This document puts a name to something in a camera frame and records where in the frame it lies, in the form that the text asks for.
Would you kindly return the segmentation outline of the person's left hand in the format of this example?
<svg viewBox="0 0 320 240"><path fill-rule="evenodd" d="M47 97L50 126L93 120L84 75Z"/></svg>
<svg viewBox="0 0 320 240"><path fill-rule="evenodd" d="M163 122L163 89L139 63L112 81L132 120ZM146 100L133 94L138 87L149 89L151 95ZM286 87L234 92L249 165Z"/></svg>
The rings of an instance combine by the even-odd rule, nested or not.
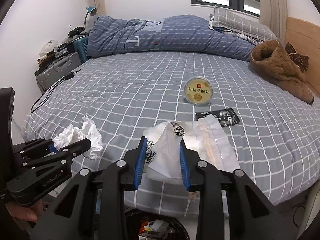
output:
<svg viewBox="0 0 320 240"><path fill-rule="evenodd" d="M39 200L31 207L22 207L15 202L5 204L12 217L30 222L37 222L43 214L43 204Z"/></svg>

